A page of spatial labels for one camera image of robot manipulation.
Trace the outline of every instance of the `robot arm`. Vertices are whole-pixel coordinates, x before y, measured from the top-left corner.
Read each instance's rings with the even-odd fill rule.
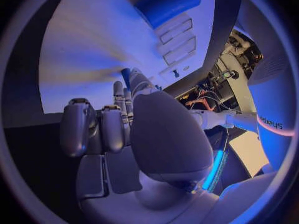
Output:
[[[255,113],[236,113],[233,110],[216,113],[213,111],[189,111],[202,129],[211,129],[217,125],[225,128],[238,127],[257,133],[257,116]]]

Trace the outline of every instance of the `blue light strip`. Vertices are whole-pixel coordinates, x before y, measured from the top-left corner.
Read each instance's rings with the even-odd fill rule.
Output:
[[[211,183],[213,182],[213,180],[216,176],[216,173],[218,171],[218,168],[221,164],[222,157],[223,157],[223,151],[220,150],[220,151],[217,152],[217,155],[216,155],[215,160],[214,160],[214,166],[213,166],[211,172],[209,173],[208,177],[206,178],[206,180],[204,181],[204,184],[201,187],[203,190],[208,190]]]

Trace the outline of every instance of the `blue led light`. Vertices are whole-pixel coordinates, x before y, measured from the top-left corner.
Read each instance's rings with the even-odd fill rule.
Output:
[[[204,181],[204,184],[201,187],[202,189],[207,190],[210,187],[211,183],[213,182],[213,180],[216,176],[218,168],[221,164],[222,157],[223,157],[223,151],[220,150],[220,151],[218,151],[218,153],[215,157],[214,166],[213,166],[211,172],[209,173],[208,177],[206,178],[206,180]]]

